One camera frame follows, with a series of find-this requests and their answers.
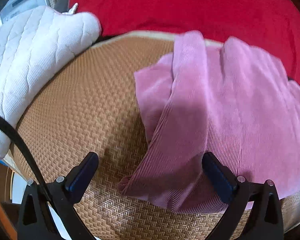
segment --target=blue gripper pad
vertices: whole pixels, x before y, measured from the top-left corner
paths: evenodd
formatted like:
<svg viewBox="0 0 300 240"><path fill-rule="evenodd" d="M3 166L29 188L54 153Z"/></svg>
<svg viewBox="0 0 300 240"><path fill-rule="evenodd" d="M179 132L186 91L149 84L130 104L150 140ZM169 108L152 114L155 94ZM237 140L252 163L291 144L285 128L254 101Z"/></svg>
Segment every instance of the blue gripper pad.
<svg viewBox="0 0 300 240"><path fill-rule="evenodd" d="M229 204L233 200L237 189L234 174L228 167L223 166L212 152L207 152L203 155L202 168L221 201Z"/></svg>
<svg viewBox="0 0 300 240"><path fill-rule="evenodd" d="M79 203L99 165L98 155L89 152L66 176L65 189L72 204Z"/></svg>

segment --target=woven mat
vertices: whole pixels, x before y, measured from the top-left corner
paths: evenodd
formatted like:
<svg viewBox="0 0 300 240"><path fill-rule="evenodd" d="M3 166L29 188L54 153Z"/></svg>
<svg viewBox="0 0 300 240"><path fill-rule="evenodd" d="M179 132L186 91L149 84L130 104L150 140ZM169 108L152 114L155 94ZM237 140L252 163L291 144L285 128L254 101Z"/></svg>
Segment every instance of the woven mat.
<svg viewBox="0 0 300 240"><path fill-rule="evenodd" d="M133 73L172 50L172 41L140 37L90 48L42 89L19 122L18 132L48 182L66 175L89 151L98 153L98 171L75 208L103 240L204 239L222 216L173 214L117 193L116 184L133 173L147 149ZM11 151L24 176L33 178L19 150L12 145ZM286 202L285 214L298 205L295 199Z"/></svg>

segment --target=red blanket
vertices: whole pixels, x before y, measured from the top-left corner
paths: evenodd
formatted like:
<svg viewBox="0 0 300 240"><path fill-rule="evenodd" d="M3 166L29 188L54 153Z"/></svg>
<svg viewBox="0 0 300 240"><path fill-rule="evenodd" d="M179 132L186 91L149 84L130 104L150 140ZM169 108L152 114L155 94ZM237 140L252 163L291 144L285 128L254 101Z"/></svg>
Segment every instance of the red blanket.
<svg viewBox="0 0 300 240"><path fill-rule="evenodd" d="M300 84L300 14L290 0L70 0L100 20L103 36L133 30L199 30L224 42L235 36L280 58Z"/></svg>

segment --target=white quilted cloth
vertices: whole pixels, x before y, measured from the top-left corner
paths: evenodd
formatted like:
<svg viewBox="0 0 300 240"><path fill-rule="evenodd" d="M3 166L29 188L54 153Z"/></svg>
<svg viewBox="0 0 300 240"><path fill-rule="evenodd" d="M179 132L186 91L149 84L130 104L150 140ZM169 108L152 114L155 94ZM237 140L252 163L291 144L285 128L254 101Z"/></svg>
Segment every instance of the white quilted cloth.
<svg viewBox="0 0 300 240"><path fill-rule="evenodd" d="M62 15L50 7L26 11L0 27L0 115L14 128L40 89L99 36L90 13ZM0 159L10 140L0 131Z"/></svg>

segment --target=pink corduroy garment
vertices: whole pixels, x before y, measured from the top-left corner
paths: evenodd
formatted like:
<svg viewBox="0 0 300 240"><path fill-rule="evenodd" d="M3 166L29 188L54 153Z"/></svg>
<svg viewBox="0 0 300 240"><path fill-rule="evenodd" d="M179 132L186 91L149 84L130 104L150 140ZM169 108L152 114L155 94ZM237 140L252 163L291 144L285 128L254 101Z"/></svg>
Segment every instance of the pink corduroy garment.
<svg viewBox="0 0 300 240"><path fill-rule="evenodd" d="M236 176L272 179L280 198L300 190L300 87L278 58L233 37L206 47L193 31L135 81L149 146L123 195L173 212L224 210L202 171L208 151Z"/></svg>

